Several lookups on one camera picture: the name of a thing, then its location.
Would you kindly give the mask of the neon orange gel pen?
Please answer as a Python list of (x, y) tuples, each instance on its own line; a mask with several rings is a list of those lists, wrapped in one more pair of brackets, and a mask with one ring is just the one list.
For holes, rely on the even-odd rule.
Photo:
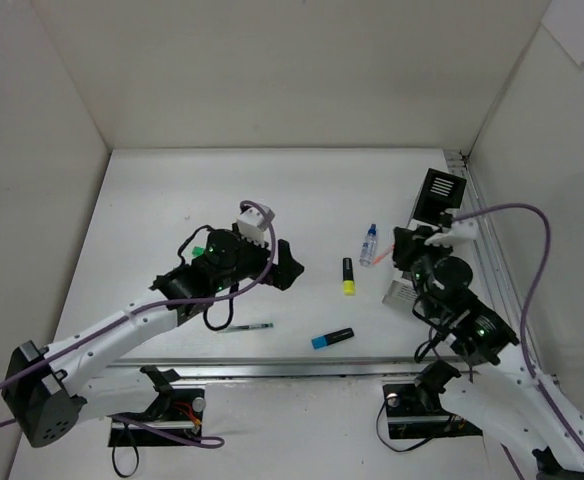
[(372, 264), (377, 265), (382, 262), (385, 258), (393, 253), (394, 245), (390, 245), (385, 250), (383, 250), (377, 257), (374, 258)]

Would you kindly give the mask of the green cap highlighter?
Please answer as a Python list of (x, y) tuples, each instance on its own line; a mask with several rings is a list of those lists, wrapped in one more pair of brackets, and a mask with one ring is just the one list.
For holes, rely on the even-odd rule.
[(193, 256), (194, 258), (197, 258), (197, 257), (199, 257), (199, 256), (203, 255), (204, 253), (205, 253), (205, 249), (204, 249), (203, 247), (200, 247), (200, 246), (195, 246), (195, 247), (192, 249), (192, 256)]

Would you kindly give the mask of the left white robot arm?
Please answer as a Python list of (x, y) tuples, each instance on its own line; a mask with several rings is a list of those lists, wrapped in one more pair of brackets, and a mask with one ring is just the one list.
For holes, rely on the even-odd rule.
[(303, 271), (284, 239), (269, 249), (240, 236), (237, 228), (212, 229), (201, 254), (157, 276), (125, 309), (64, 341), (16, 347), (1, 397), (34, 448), (94, 418), (163, 418), (172, 406), (175, 371), (143, 366), (108, 375), (106, 368), (146, 341), (206, 316), (218, 300), (231, 303), (258, 284), (285, 291)]

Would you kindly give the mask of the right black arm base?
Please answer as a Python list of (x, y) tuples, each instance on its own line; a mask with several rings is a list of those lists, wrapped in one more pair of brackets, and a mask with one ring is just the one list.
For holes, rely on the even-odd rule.
[(412, 383), (383, 386), (383, 404), (377, 415), (377, 433), (385, 416), (390, 440), (415, 440), (411, 447), (399, 452), (415, 450), (433, 440), (481, 436), (482, 431), (463, 417), (448, 412), (440, 396), (445, 385), (462, 374), (451, 364), (437, 360), (425, 367)]

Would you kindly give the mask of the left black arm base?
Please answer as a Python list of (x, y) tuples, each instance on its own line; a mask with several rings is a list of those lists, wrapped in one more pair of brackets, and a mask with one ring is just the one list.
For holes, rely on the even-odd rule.
[[(180, 439), (200, 443), (203, 414), (194, 410), (194, 401), (204, 399), (200, 387), (177, 387), (179, 375), (174, 369), (159, 370), (143, 366), (139, 372), (148, 377), (157, 392), (156, 398), (140, 413), (123, 412), (126, 418), (145, 423)], [(179, 442), (158, 436), (136, 425), (112, 421), (108, 446), (112, 447), (183, 447)]]

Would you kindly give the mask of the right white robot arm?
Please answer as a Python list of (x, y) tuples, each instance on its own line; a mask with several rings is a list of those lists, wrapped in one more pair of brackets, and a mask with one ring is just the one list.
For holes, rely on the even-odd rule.
[(428, 226), (393, 231), (392, 262), (411, 280), (413, 315), (434, 330), (434, 343), (448, 345), (496, 388), (437, 360), (417, 376), (417, 405), (469, 421), (527, 460), (539, 479), (584, 479), (584, 414), (526, 357), (514, 330), (472, 292), (469, 264), (432, 243), (434, 234)]

